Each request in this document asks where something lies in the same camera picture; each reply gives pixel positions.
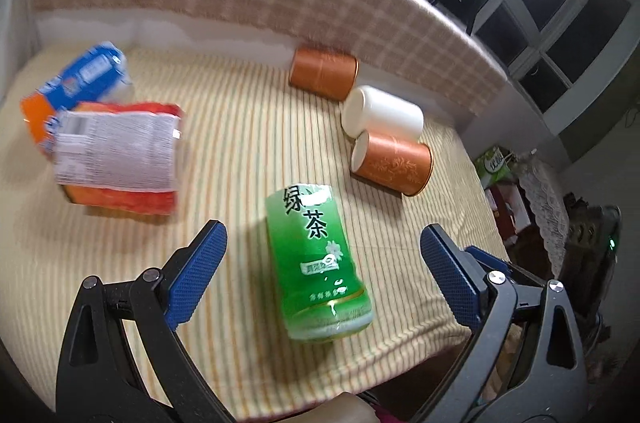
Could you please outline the operator hand at bottom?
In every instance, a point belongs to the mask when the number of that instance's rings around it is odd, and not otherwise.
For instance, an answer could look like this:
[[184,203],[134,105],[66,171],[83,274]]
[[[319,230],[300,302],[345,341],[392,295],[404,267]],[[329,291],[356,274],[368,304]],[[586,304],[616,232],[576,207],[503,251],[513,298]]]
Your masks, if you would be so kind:
[[288,417],[280,423],[378,423],[374,409],[358,396],[341,393],[314,409]]

